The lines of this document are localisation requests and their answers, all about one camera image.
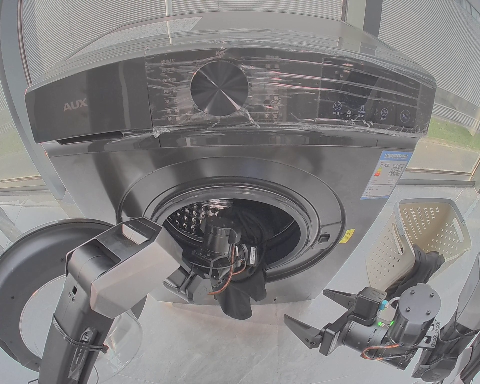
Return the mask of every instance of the yellow warning sticker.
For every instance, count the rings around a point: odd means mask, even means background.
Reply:
[[[342,240],[340,240],[340,244],[345,244],[347,241],[349,241],[353,235],[353,232],[355,232],[355,229],[349,229],[347,232],[345,232],[345,236]]]

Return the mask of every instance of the floor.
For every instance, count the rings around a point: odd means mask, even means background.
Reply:
[[[358,292],[368,285],[365,255],[392,213],[405,198],[446,197],[464,215],[472,249],[430,281],[442,297],[437,319],[445,323],[456,308],[458,295],[480,251],[479,196],[472,188],[398,186],[356,250],[332,278],[328,288]],[[57,202],[47,192],[0,195],[0,246],[21,233],[49,221],[78,217],[72,204]],[[367,361],[346,347],[328,358],[307,349],[283,325],[283,314],[322,328],[343,313],[323,296],[314,300],[257,305],[246,321],[226,317],[218,307],[157,302],[149,297],[140,317],[144,337],[141,349],[108,384],[225,383],[225,384],[410,384],[414,361],[402,372],[377,361]],[[0,372],[6,384],[27,383],[31,372],[0,350]]]

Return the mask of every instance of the grass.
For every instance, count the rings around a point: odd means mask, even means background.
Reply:
[[[457,147],[480,149],[480,134],[472,136],[467,128],[432,118],[427,137]]]

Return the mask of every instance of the laundry basket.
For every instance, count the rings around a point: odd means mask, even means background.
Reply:
[[[415,263],[413,244],[442,254],[441,270],[471,248],[467,225],[452,200],[408,199],[395,205],[367,255],[370,285],[385,290],[403,278]]]

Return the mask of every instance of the plastic wrap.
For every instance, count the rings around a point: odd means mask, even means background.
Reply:
[[[274,125],[410,137],[428,130],[434,79],[380,42],[372,46],[294,31],[228,30],[221,40],[216,31],[175,34],[168,52],[165,48],[166,42],[157,42],[145,57],[156,137],[192,127]],[[223,117],[201,111],[190,90],[195,73],[215,60],[234,63],[249,82],[244,105]]]

